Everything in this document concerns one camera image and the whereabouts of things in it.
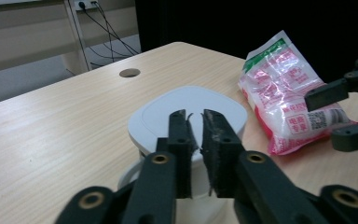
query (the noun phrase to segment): wooden table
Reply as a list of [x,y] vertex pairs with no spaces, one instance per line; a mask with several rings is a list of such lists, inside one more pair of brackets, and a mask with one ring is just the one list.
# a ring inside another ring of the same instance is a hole
[[[139,159],[127,123],[137,109],[172,89],[197,85],[221,92],[248,111],[243,145],[267,153],[268,140],[237,81],[244,60],[186,43],[159,49],[66,79],[0,103],[0,223],[53,223],[68,201],[90,186],[117,189]],[[121,77],[126,69],[136,77]],[[358,94],[340,102],[358,121]],[[358,151],[329,140],[274,157],[300,188],[358,189]],[[227,222],[237,223],[227,208]]]

